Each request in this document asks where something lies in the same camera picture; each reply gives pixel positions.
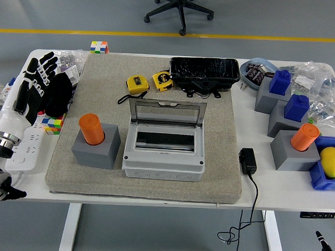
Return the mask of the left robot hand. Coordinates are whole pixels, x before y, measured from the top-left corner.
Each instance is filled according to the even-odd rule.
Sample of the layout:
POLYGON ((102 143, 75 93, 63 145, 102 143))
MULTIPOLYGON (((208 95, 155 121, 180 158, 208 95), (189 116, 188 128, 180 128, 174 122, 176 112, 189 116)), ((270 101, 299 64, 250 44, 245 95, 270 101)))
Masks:
POLYGON ((56 75, 57 59, 53 52, 39 59, 33 57, 27 69, 17 76, 0 111, 1 137, 17 142, 35 123, 56 75))

